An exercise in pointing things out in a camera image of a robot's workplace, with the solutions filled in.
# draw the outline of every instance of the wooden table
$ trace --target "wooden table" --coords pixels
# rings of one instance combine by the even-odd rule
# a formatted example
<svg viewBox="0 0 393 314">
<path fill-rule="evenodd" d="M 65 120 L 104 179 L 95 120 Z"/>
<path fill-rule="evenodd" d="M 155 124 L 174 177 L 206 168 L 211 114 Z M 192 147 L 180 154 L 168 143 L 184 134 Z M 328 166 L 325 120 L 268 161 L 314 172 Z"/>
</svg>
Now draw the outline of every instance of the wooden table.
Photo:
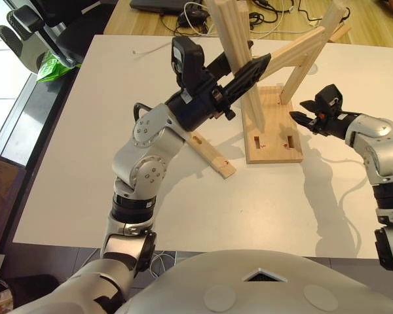
<svg viewBox="0 0 393 314">
<path fill-rule="evenodd" d="M 276 9 L 280 9 L 281 1 L 271 0 Z M 310 17 L 323 15 L 331 0 L 304 0 L 301 8 L 309 12 Z M 138 11 L 130 8 L 130 0 L 118 0 L 117 6 L 110 18 L 106 29 L 106 35 L 168 35 L 173 32 L 167 29 L 157 13 Z M 251 1 L 249 10 L 262 12 L 267 19 L 273 19 L 274 14 L 255 6 Z M 295 10 L 291 14 L 285 14 L 279 30 L 304 31 L 311 26 L 303 12 L 297 12 L 298 1 L 295 2 Z M 383 46 L 393 48 L 393 13 L 386 3 L 381 0 L 354 0 L 349 1 L 351 16 L 346 21 L 352 29 L 337 42 L 346 44 L 366 44 L 369 46 Z M 171 29 L 176 28 L 176 16 L 165 16 L 163 22 Z M 256 26 L 255 31 L 268 31 L 275 24 L 263 24 Z M 256 39 L 260 34 L 251 33 L 251 38 Z M 294 40 L 300 34 L 273 33 L 266 39 Z"/>
</svg>

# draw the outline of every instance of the wooden block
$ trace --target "wooden block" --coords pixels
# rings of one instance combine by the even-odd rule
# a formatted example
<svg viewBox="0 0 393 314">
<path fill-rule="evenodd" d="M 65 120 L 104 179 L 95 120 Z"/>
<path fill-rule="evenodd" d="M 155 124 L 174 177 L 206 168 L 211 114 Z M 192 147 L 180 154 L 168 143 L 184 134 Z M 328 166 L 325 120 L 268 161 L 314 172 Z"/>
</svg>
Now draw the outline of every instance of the wooden block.
<svg viewBox="0 0 393 314">
<path fill-rule="evenodd" d="M 235 0 L 207 0 L 206 3 L 231 71 L 235 74 L 252 59 L 245 39 L 245 27 L 239 17 L 237 2 Z M 259 130 L 264 130 L 265 119 L 256 85 L 242 96 L 241 101 L 242 106 L 248 108 L 247 112 L 255 125 Z"/>
<path fill-rule="evenodd" d="M 320 26 L 324 28 L 323 41 L 318 45 L 316 50 L 310 53 L 307 60 L 301 66 L 296 67 L 293 70 L 292 74 L 287 80 L 286 85 L 284 86 L 284 89 L 282 90 L 282 103 L 291 101 L 295 91 L 298 89 L 307 72 L 312 67 L 324 45 L 335 31 L 335 28 L 339 25 L 339 22 L 345 14 L 345 11 L 346 5 L 343 0 L 333 0 L 325 16 L 323 17 L 323 20 L 320 22 Z"/>
<path fill-rule="evenodd" d="M 250 38 L 250 21 L 249 21 L 249 7 L 246 0 L 237 1 L 238 13 L 240 20 L 242 21 L 242 27 L 244 30 L 245 40 L 248 41 Z"/>
<path fill-rule="evenodd" d="M 309 52 L 323 43 L 324 32 L 324 27 L 317 27 L 281 49 L 274 51 L 261 80 L 283 67 L 301 66 L 306 61 Z"/>
<path fill-rule="evenodd" d="M 332 36 L 329 38 L 328 42 L 329 43 L 334 43 L 335 41 L 337 41 L 338 39 L 340 39 L 343 35 L 345 35 L 346 33 L 348 33 L 348 31 L 351 29 L 350 26 L 343 24 L 340 28 L 338 28 L 333 34 Z"/>
<path fill-rule="evenodd" d="M 247 164 L 301 162 L 297 124 L 289 114 L 291 102 L 281 104 L 281 86 L 259 87 L 265 117 L 265 130 L 260 132 L 242 108 L 244 144 Z"/>
<path fill-rule="evenodd" d="M 221 155 L 215 147 L 209 144 L 209 142 L 207 142 L 207 140 L 197 131 L 191 133 L 191 137 L 187 140 L 187 143 L 224 179 L 236 172 L 236 168 L 230 164 L 230 161 L 225 159 L 223 155 Z"/>
</svg>

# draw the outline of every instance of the computer mouse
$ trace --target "computer mouse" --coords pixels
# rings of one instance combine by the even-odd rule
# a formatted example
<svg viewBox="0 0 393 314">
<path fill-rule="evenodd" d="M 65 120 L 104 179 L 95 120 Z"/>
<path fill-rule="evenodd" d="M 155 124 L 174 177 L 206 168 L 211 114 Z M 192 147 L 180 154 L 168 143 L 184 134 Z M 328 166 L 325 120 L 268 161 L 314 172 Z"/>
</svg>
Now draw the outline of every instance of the computer mouse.
<svg viewBox="0 0 393 314">
<path fill-rule="evenodd" d="M 205 10 L 187 9 L 186 14 L 192 26 L 202 26 L 210 14 Z M 179 27 L 190 27 L 186 20 L 185 13 L 182 12 L 178 17 Z"/>
</svg>

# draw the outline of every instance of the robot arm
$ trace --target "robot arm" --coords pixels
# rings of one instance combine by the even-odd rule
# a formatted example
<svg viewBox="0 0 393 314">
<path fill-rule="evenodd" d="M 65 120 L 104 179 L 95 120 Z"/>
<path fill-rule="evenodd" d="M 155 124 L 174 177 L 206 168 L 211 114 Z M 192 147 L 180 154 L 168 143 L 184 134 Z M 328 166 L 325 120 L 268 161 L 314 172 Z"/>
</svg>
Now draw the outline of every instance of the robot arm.
<svg viewBox="0 0 393 314">
<path fill-rule="evenodd" d="M 316 115 L 300 112 L 291 117 L 311 132 L 344 139 L 364 160 L 369 183 L 377 201 L 377 218 L 386 226 L 375 231 L 382 267 L 393 271 L 393 122 L 360 113 L 342 111 L 342 94 L 335 85 L 326 86 L 314 101 L 301 105 Z"/>
<path fill-rule="evenodd" d="M 217 81 L 231 72 L 224 53 L 205 67 L 201 46 L 188 37 L 173 38 L 172 67 L 181 90 L 154 109 L 134 107 L 132 136 L 113 160 L 117 178 L 101 258 L 13 313 L 114 313 L 136 274 L 149 267 L 156 240 L 153 209 L 170 160 L 204 121 L 235 116 L 231 104 L 259 80 L 270 58 L 248 62 L 223 88 Z M 139 117 L 140 109 L 148 112 Z"/>
</svg>

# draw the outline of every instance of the green bag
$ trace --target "green bag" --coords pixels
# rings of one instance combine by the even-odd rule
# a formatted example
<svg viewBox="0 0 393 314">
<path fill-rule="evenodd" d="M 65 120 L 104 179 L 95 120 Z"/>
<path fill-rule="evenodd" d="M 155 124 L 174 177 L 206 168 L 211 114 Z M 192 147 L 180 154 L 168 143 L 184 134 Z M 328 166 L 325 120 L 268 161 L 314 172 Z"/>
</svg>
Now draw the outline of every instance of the green bag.
<svg viewBox="0 0 393 314">
<path fill-rule="evenodd" d="M 61 62 L 59 62 L 50 51 L 47 51 L 44 54 L 41 67 L 38 71 L 37 82 L 48 82 L 50 80 L 56 80 L 70 70 L 70 68 L 62 65 Z"/>
</svg>

